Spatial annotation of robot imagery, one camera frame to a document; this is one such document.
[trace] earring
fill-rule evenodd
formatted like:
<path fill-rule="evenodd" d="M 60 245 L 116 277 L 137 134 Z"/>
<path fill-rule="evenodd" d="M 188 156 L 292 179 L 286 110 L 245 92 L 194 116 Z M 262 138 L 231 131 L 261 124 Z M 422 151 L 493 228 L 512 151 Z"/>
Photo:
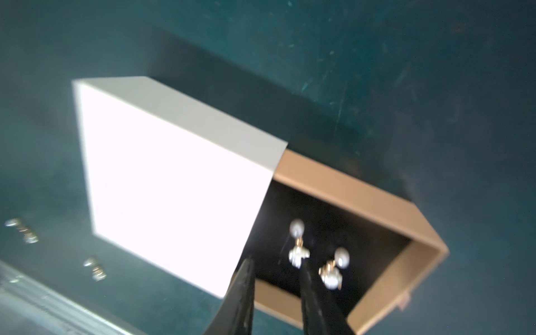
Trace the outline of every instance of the earring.
<path fill-rule="evenodd" d="M 95 257 L 90 257 L 86 259 L 86 261 L 84 262 L 84 266 L 91 268 L 91 271 L 93 273 L 93 280 L 99 281 L 106 278 L 106 273 L 104 272 L 102 266 L 99 264 Z"/>
<path fill-rule="evenodd" d="M 301 267 L 302 259 L 309 258 L 311 253 L 309 249 L 303 246 L 303 232 L 305 231 L 305 224 L 300 219 L 294 219 L 291 222 L 290 232 L 291 236 L 296 239 L 295 246 L 288 253 L 288 260 L 294 267 L 298 269 Z"/>
<path fill-rule="evenodd" d="M 318 274 L 322 278 L 324 285 L 328 289 L 341 289 L 343 286 L 343 275 L 340 274 L 339 268 L 346 269 L 350 263 L 350 254 L 343 247 L 335 250 L 333 260 L 329 260 L 326 265 L 318 269 Z"/>
<path fill-rule="evenodd" d="M 39 241 L 37 235 L 28 227 L 26 227 L 20 219 L 11 219 L 5 222 L 6 227 L 15 227 L 23 234 L 24 242 L 35 243 Z"/>

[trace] scratch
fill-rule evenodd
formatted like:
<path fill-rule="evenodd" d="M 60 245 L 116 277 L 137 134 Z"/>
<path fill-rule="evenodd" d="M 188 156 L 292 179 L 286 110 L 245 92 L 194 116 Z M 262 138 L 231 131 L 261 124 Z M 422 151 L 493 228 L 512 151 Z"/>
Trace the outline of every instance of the scratch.
<path fill-rule="evenodd" d="M 411 88 L 411 97 L 413 98 L 413 102 L 417 102 L 417 93 L 415 93 L 415 87 Z"/>
<path fill-rule="evenodd" d="M 398 75 L 397 79 L 394 81 L 393 83 L 394 87 L 397 87 L 398 85 L 402 83 L 402 81 L 404 81 L 404 78 L 406 78 L 406 76 L 410 72 L 410 69 L 411 69 L 411 64 L 407 63 L 406 66 L 404 66 L 404 68 L 402 69 L 402 72 Z"/>
<path fill-rule="evenodd" d="M 346 90 L 347 89 L 348 89 L 348 80 L 346 80 L 346 83 L 344 84 L 343 96 L 340 98 L 339 114 L 337 115 L 337 122 L 335 123 L 335 129 L 333 130 L 333 139 L 335 139 L 335 135 L 337 134 L 337 128 L 339 127 L 340 114 L 341 114 L 341 112 L 343 110 L 343 104 L 344 104 L 344 99 L 346 98 Z"/>
<path fill-rule="evenodd" d="M 421 0 L 413 0 L 413 1 L 411 1 L 407 6 L 408 6 L 408 7 L 415 7 L 415 6 L 418 5 L 420 2 L 421 2 Z"/>
<path fill-rule="evenodd" d="M 290 235 L 287 236 L 287 238 L 285 239 L 285 242 L 283 243 L 283 246 L 281 247 L 281 250 L 279 250 L 279 257 L 281 257 L 281 255 L 283 254 L 283 250 L 285 249 L 289 238 L 290 238 Z"/>
<path fill-rule="evenodd" d="M 327 66 L 327 69 L 326 69 L 326 71 L 324 72 L 324 76 L 322 77 L 322 80 L 320 80 L 320 83 L 318 83 L 318 87 L 319 87 L 319 88 L 322 87 L 322 83 L 323 83 L 324 80 L 328 77 L 328 75 L 329 75 L 330 73 L 333 72 L 333 69 L 334 69 L 334 67 L 337 65 L 337 63 L 338 63 L 338 61 L 339 61 L 339 59 L 340 59 L 340 57 L 341 57 L 341 54 L 343 54 L 342 52 L 340 52 L 340 48 L 341 48 L 341 46 L 343 45 L 344 41 L 346 40 L 346 36 L 347 36 L 347 33 L 345 33 L 345 34 L 339 39 L 339 42 L 337 43 L 337 47 L 336 47 L 334 50 L 330 51 L 330 53 L 329 53 L 330 55 L 334 55 L 335 53 L 336 53 L 336 55 L 335 55 L 333 61 L 330 62 L 330 64 Z"/>
<path fill-rule="evenodd" d="M 307 89 L 307 87 L 309 87 L 309 85 L 312 83 L 312 78 L 309 79 L 309 81 L 307 81 L 306 83 L 303 83 L 303 86 L 302 86 L 302 92 L 305 91 Z"/>

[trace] box lid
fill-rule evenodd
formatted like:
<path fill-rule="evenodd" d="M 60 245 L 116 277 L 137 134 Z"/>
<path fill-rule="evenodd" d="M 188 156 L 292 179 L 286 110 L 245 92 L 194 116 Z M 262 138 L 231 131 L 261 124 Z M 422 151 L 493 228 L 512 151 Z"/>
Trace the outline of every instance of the box lid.
<path fill-rule="evenodd" d="M 287 143 L 147 77 L 73 91 L 95 235 L 223 297 Z"/>

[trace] screw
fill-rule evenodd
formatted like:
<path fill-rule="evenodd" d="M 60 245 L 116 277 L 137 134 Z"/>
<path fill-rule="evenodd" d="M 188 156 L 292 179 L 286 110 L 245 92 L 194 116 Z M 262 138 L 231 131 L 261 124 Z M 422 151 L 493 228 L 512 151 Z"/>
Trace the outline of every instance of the screw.
<path fill-rule="evenodd" d="M 93 279 L 95 281 L 102 280 L 106 278 L 106 273 L 104 272 L 104 269 L 97 261 L 97 258 L 95 256 L 92 256 L 84 261 L 85 267 L 91 267 L 93 272 Z"/>
<path fill-rule="evenodd" d="M 19 232 L 24 234 L 24 242 L 30 244 L 39 241 L 37 235 L 28 227 L 26 227 L 20 219 L 11 219 L 5 222 L 6 227 L 15 227 Z"/>

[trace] pearl earring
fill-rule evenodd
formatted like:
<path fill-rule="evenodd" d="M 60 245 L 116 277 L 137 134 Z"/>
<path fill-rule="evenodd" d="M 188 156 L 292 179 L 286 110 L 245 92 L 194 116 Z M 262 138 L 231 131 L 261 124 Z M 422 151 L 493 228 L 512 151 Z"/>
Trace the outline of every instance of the pearl earring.
<path fill-rule="evenodd" d="M 296 239 L 295 246 L 288 253 L 288 260 L 294 267 L 298 269 L 301 267 L 302 259 L 309 258 L 311 253 L 309 249 L 303 246 L 303 232 L 305 231 L 305 224 L 300 219 L 294 219 L 291 222 L 290 232 L 291 236 Z"/>
<path fill-rule="evenodd" d="M 329 260 L 326 265 L 318 269 L 318 274 L 322 278 L 324 285 L 328 289 L 341 289 L 343 286 L 343 275 L 337 267 L 346 269 L 350 263 L 350 254 L 343 247 L 335 250 L 333 260 Z"/>

